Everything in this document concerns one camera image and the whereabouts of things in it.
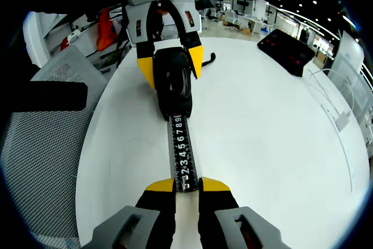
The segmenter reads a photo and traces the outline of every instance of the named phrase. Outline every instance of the robotic arm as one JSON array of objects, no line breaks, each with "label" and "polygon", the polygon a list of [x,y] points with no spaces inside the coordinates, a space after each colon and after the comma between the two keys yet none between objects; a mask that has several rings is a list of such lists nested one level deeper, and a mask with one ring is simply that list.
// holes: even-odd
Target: robotic arm
[{"label": "robotic arm", "polygon": [[162,8],[170,13],[178,29],[180,42],[188,56],[189,66],[196,78],[200,77],[203,60],[203,47],[197,31],[200,29],[199,14],[194,0],[127,0],[125,7],[128,16],[128,33],[131,42],[136,44],[138,65],[146,80],[154,89],[153,35],[150,32],[151,17]]}]

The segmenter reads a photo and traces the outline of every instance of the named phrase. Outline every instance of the desk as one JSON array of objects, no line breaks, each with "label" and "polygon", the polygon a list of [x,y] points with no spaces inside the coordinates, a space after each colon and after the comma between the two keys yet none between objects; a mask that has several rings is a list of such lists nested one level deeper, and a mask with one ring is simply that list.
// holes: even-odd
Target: desk
[{"label": "desk", "polygon": [[[198,175],[227,184],[239,206],[279,228],[291,248],[331,248],[354,219],[369,183],[356,119],[343,131],[355,169],[351,193],[341,144],[318,91],[312,92],[314,83],[289,75],[254,42],[201,42],[204,60],[211,52],[216,60],[199,80],[192,78],[188,123]],[[155,46],[177,45],[179,40],[168,40]],[[307,68],[317,70],[311,62]],[[347,106],[325,75],[319,80],[338,106]],[[83,145],[76,182],[81,245],[98,224],[135,205],[147,185],[170,177],[168,157],[167,124],[132,49],[107,85]],[[173,248],[201,248],[197,220],[198,192],[177,194]]]},{"label": "desk", "polygon": [[271,24],[264,23],[264,22],[262,22],[260,20],[257,20],[257,19],[251,18],[251,17],[247,17],[247,16],[238,16],[238,18],[241,20],[241,22],[242,22],[242,20],[246,20],[247,21],[247,23],[242,24],[242,26],[240,25],[241,28],[244,27],[244,26],[246,26],[246,25],[248,25],[249,21],[252,22],[252,23],[254,23],[254,25],[252,26],[252,32],[253,33],[259,33],[260,34],[262,26],[266,26],[268,28],[268,32],[269,33],[272,32],[273,26]]}]

